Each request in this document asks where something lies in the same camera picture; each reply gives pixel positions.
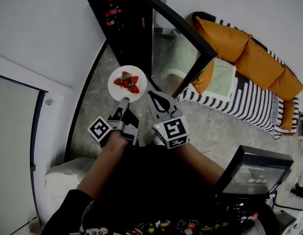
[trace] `red bottle label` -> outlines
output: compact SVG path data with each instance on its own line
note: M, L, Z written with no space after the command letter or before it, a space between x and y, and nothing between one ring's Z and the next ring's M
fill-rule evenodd
M111 14L111 15L116 14L117 12L118 12L118 9L117 9L117 8L115 8L115 9L113 9L113 10L110 10L110 14Z
M106 22L106 25L111 26L114 24L114 20L112 20L111 22Z

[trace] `star print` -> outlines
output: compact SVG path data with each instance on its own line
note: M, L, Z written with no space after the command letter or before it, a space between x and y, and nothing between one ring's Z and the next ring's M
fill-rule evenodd
M155 228L149 228L147 231L148 231L150 234L153 234L153 232L155 231Z

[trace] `marble floor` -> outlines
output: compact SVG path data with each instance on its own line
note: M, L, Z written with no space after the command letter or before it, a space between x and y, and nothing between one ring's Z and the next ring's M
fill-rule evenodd
M118 102L110 96L106 85L110 74L117 67L119 64L108 46L99 61L83 100L73 134L70 159L95 158L100 152L100 148L89 136L87 128L99 115L108 118L118 105ZM152 89L152 85L148 83L147 91ZM279 186L277 202L303 208L303 201L290 194L290 189L296 180L299 180L300 185L303 186L303 140L299 140L296 136L274 140L248 123L193 102L182 102L180 107L189 124L190 142L202 153L212 151L219 154L221 157L213 153L208 153L207 156L223 168L227 167L239 145L289 154L294 159L292 172ZM144 146L150 142L150 136L153 133L152 117L146 96L131 103L130 109L140 120L138 140L140 146Z

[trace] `white cable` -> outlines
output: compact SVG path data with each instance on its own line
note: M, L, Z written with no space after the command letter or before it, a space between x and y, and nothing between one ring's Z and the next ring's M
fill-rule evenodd
M220 158L222 158L222 159L232 159L232 158L230 158L230 157L223 157L223 156L220 156L219 154L217 154L217 153L215 153L215 152L213 152L213 151L206 151L206 152L203 153L203 155L205 155L205 154L207 154L207 153L213 153L213 154L217 155L218 157L220 157Z

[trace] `sofa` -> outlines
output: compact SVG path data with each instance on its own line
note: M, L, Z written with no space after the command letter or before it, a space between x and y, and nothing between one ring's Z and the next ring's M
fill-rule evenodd
M190 24L218 53L236 66L233 91L225 102L203 95L213 74L211 63L179 96L246 121L275 139L297 131L303 84L290 68L251 34L204 12L195 12Z

